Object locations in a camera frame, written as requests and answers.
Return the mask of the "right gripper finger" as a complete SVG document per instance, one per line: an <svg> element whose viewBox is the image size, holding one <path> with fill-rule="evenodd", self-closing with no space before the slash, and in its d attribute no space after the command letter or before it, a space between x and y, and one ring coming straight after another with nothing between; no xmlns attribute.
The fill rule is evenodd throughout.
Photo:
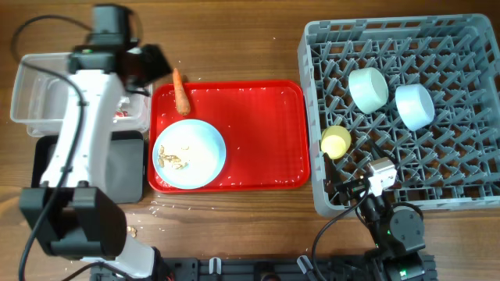
<svg viewBox="0 0 500 281"><path fill-rule="evenodd" d="M327 153L323 154L323 160L325 163L325 179L323 180L323 184L325 187L336 187L340 184L340 174Z"/></svg>
<svg viewBox="0 0 500 281"><path fill-rule="evenodd" d="M370 141L371 152L375 159L388 158L392 162L396 162L396 159L377 145L373 140Z"/></svg>

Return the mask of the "yellow cup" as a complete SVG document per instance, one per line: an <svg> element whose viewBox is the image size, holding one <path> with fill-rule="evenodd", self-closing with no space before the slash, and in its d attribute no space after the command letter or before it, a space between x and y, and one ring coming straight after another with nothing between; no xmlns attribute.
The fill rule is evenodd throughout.
<svg viewBox="0 0 500 281"><path fill-rule="evenodd" d="M352 138L343 126L329 126L321 135L320 150L332 160L342 158L352 143Z"/></svg>

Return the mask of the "light blue small bowl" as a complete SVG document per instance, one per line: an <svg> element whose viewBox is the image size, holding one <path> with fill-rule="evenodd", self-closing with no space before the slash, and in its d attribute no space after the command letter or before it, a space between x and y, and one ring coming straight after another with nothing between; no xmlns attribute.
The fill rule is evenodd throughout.
<svg viewBox="0 0 500 281"><path fill-rule="evenodd" d="M434 103L422 84L398 87L395 102L402 122L411 131L419 130L434 120Z"/></svg>

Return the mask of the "mint green bowl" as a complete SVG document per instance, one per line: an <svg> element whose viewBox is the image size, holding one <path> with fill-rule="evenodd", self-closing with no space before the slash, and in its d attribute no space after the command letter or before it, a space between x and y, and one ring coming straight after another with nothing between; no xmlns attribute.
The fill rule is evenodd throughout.
<svg viewBox="0 0 500 281"><path fill-rule="evenodd" d="M357 108L371 114L388 102L388 85L384 75L373 67L353 70L348 88Z"/></svg>

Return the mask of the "red snack wrapper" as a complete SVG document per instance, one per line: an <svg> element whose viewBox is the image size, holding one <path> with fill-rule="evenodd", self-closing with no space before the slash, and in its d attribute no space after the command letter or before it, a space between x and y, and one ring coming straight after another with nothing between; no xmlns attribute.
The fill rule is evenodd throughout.
<svg viewBox="0 0 500 281"><path fill-rule="evenodd" d="M127 111L124 111L124 110L117 110L114 117L115 118L124 118L124 117L127 117L128 116L128 112Z"/></svg>

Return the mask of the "orange carrot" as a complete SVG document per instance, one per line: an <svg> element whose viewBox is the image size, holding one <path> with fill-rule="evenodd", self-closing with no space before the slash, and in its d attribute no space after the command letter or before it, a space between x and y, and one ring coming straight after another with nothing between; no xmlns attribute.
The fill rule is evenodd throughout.
<svg viewBox="0 0 500 281"><path fill-rule="evenodd" d="M186 116L191 112L191 105L184 90L182 76L177 68L173 69L172 77L176 110L182 116Z"/></svg>

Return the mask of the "light blue plate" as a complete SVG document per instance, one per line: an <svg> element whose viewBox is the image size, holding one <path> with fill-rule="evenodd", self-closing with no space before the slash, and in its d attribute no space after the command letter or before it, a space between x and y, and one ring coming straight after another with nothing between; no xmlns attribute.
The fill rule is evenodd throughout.
<svg viewBox="0 0 500 281"><path fill-rule="evenodd" d="M167 154L186 161L187 167L161 168L158 164L160 145ZM180 190L194 190L218 177L227 158L227 146L213 125L198 119L184 119L169 125L157 136L151 156L153 174L161 183Z"/></svg>

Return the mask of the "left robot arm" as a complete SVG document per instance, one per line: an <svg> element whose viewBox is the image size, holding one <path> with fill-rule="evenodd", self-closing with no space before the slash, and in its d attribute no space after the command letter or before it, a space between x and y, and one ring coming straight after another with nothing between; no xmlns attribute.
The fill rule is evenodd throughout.
<svg viewBox="0 0 500 281"><path fill-rule="evenodd" d="M24 188L19 207L49 256L83 261L127 280L167 280L172 271L158 249L127 232L123 210L105 190L113 119L123 96L148 94L171 73L156 44L142 44L134 12L98 4L87 38L68 57L66 113L47 169L37 187Z"/></svg>

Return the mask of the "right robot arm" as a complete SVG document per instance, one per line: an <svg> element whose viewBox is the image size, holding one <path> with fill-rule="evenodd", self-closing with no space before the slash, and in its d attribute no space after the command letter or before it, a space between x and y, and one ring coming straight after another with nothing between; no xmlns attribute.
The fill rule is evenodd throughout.
<svg viewBox="0 0 500 281"><path fill-rule="evenodd" d="M330 280L338 276L364 280L435 280L434 258L420 253L425 248L423 212L408 202L391 203L388 200L386 190L395 184L398 163L371 139L367 142L375 159L368 163L368 171L358 179L342 181L333 162L323 157L325 192L355 203L330 220L316 235L311 255L316 275L321 280L326 279L316 260L321 236L337 221L355 212L369 230L375 248L360 257L333 258Z"/></svg>

